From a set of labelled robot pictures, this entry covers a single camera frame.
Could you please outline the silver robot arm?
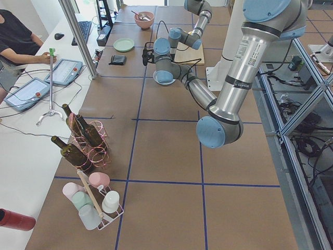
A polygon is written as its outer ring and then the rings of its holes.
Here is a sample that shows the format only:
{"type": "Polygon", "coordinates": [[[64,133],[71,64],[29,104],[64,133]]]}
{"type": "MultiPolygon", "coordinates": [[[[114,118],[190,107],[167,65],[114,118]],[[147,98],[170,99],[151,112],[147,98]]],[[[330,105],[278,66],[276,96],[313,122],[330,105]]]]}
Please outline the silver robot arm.
{"type": "Polygon", "coordinates": [[[186,1],[187,11],[199,19],[192,34],[173,28],[168,38],[158,38],[153,45],[156,79],[166,85],[179,80],[192,97],[208,113],[196,125],[196,134],[209,148],[219,148],[237,141],[243,132],[239,110],[252,87],[262,58],[271,43],[298,38],[305,32],[307,1],[244,1],[240,39],[235,57],[225,77],[219,95],[214,95],[192,70],[174,62],[179,43],[193,49],[201,45],[201,37],[212,18],[212,8],[206,1],[186,1]]]}
{"type": "Polygon", "coordinates": [[[170,54],[172,60],[175,58],[179,42],[195,50],[199,49],[202,44],[201,38],[203,32],[212,18],[212,8],[207,1],[186,0],[184,2],[184,8],[187,11],[199,16],[199,19],[196,22],[191,34],[183,31],[181,28],[172,28],[170,30],[168,40],[170,43],[170,54]]]}

